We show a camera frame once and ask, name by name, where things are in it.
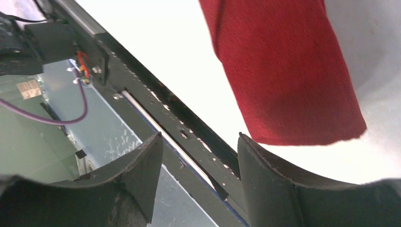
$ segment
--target red wire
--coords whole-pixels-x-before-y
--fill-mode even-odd
[[[88,59],[88,56],[87,56],[86,53],[84,53],[84,52],[82,52],[82,51],[78,51],[77,54],[78,54],[78,61],[79,61],[79,63],[81,64],[81,66],[84,67],[85,77],[86,77],[86,78],[89,78],[89,77],[90,77],[89,70],[87,69],[87,66],[86,66],[85,62],[84,62],[84,60],[82,59],[82,56],[84,55],[85,58],[86,58],[87,61],[88,61],[88,60],[89,60],[89,59]]]

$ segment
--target cloth fold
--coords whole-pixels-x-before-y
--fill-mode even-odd
[[[199,0],[251,137],[328,145],[365,130],[323,0]]]

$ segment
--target white table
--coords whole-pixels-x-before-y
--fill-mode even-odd
[[[236,150],[238,132],[248,131],[197,0],[77,2]],[[324,147],[263,146],[337,180],[401,177],[401,1],[326,0],[326,6],[368,131]]]

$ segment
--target brown label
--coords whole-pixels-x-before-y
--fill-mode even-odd
[[[36,96],[40,96],[42,91],[36,80],[30,80],[27,82],[17,84],[18,90],[21,92],[22,98],[29,99]]]

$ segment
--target black cable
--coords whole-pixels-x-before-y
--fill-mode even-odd
[[[24,19],[24,18],[20,18],[14,15],[8,15],[5,14],[3,12],[0,11],[0,17],[3,17],[5,19],[9,19],[9,20],[17,20],[17,21],[21,21],[21,22],[27,22],[27,23],[39,23],[39,22],[44,22],[46,20],[28,20],[28,19]]]
[[[43,14],[43,16],[44,16],[45,18],[48,18],[46,12],[45,12],[45,11],[43,10],[43,8],[40,6],[39,2],[38,2],[37,0],[34,0],[34,3],[35,3],[35,5],[36,5],[36,7],[38,8],[38,10]]]

